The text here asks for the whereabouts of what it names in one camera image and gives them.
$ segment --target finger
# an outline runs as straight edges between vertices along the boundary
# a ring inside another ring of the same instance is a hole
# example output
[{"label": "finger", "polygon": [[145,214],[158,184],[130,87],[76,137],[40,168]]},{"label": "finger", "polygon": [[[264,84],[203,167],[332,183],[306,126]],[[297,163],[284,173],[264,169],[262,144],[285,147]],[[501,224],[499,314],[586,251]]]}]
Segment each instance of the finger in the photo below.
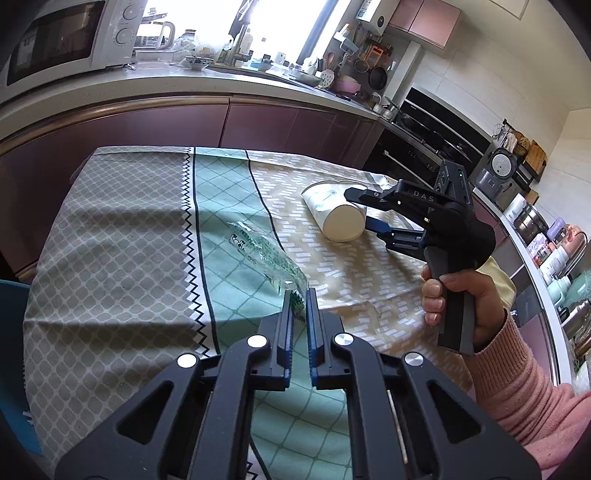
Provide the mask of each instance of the finger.
[{"label": "finger", "polygon": [[443,294],[443,287],[441,286],[441,282],[439,280],[431,279],[427,280],[423,286],[421,287],[421,292],[424,297],[429,297],[430,299],[436,299]]},{"label": "finger", "polygon": [[424,281],[427,281],[429,278],[431,278],[431,269],[426,263],[423,265],[423,269],[421,270],[421,277]]},{"label": "finger", "polygon": [[439,297],[438,299],[423,297],[421,306],[425,312],[440,313],[445,309],[445,299],[443,297]]},{"label": "finger", "polygon": [[426,313],[425,314],[425,322],[428,325],[435,326],[441,322],[441,314],[440,313]]},{"label": "finger", "polygon": [[496,288],[492,278],[476,270],[448,273],[439,280],[451,291],[467,291],[475,297],[482,297]]}]

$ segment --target paper cup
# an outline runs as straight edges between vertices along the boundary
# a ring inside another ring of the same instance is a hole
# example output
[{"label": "paper cup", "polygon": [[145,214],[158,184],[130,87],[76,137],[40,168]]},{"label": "paper cup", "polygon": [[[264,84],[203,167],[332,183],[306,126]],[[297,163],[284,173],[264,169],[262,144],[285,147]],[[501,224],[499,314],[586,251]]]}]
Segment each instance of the paper cup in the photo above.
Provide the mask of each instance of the paper cup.
[{"label": "paper cup", "polygon": [[365,185],[349,180],[325,180],[301,193],[323,235],[333,242],[354,240],[365,229],[367,208],[345,200],[345,190],[351,187],[366,189]]}]

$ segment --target white countertop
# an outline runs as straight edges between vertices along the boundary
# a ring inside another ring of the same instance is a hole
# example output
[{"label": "white countertop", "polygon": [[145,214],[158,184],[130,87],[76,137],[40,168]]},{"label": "white countertop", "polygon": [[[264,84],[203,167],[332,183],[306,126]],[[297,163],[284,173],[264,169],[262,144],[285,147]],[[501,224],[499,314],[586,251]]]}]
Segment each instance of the white countertop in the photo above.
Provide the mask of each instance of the white countertop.
[{"label": "white countertop", "polygon": [[527,252],[527,248],[523,243],[523,240],[515,231],[509,219],[505,215],[503,215],[503,212],[501,212],[498,209],[498,207],[494,205],[479,189],[474,189],[473,193],[478,197],[479,200],[482,201],[482,203],[486,205],[486,207],[488,207],[488,209],[496,217],[499,218],[501,224],[507,231],[509,238],[515,245],[515,248],[519,253],[521,259],[523,260],[524,266],[525,268],[527,268],[527,271],[530,274],[531,281],[533,282],[534,287],[538,293],[538,298],[540,299],[540,303],[542,304],[542,308],[545,312],[545,317],[548,321],[548,326],[550,329],[550,333],[552,335],[552,340],[554,342],[554,351],[556,352],[556,359],[558,362],[557,368],[560,383],[572,384],[572,361],[569,354],[567,339],[564,335],[562,327],[560,326],[560,319],[558,318],[558,314],[556,313],[556,309],[554,308],[554,303],[550,298],[548,288],[546,287],[546,283],[542,278],[540,269],[531,259],[529,253]]},{"label": "white countertop", "polygon": [[178,93],[259,95],[294,100],[354,113],[371,119],[379,116],[316,88],[289,85],[252,76],[201,72],[178,66],[111,67],[54,82],[0,107],[0,140],[29,125],[71,109],[131,97]]}]

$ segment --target hand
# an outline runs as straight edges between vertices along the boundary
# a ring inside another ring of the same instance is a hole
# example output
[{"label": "hand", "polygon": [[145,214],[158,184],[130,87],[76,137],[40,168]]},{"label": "hand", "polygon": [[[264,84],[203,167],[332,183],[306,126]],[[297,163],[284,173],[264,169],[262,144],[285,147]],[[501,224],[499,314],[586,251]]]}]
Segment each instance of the hand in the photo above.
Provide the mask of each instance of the hand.
[{"label": "hand", "polygon": [[421,276],[425,281],[421,291],[425,322],[428,325],[435,326],[441,322],[441,312],[446,307],[443,283],[450,291],[468,291],[476,297],[475,350],[486,347],[503,328],[505,309],[495,283],[488,275],[475,270],[462,270],[442,275],[438,281],[431,278],[431,270],[428,265],[425,265]]}]

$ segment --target rice cooker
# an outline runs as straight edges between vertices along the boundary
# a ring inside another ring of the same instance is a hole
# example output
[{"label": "rice cooker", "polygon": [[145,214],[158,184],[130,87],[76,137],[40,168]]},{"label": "rice cooker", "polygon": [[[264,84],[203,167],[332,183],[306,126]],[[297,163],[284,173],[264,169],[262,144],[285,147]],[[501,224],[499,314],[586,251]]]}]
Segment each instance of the rice cooker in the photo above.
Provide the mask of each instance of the rice cooker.
[{"label": "rice cooker", "polygon": [[486,167],[476,178],[476,186],[493,202],[503,191],[517,169],[517,158],[506,148],[497,148],[490,154]]}]

